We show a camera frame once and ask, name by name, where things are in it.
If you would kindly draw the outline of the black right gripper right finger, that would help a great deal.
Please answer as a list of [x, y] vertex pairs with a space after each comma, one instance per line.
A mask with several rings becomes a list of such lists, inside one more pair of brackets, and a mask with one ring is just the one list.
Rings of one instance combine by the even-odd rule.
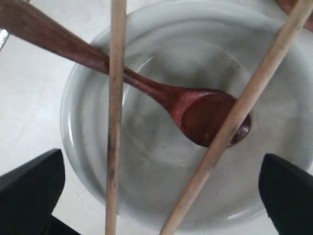
[[313, 233], [313, 176], [289, 161], [267, 153], [258, 190], [268, 217], [280, 235]]

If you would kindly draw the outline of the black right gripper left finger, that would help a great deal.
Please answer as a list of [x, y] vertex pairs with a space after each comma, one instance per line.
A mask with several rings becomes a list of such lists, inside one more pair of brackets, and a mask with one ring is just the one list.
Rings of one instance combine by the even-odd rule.
[[2, 235], [76, 235], [54, 217], [65, 186], [61, 149], [51, 149], [0, 177]]

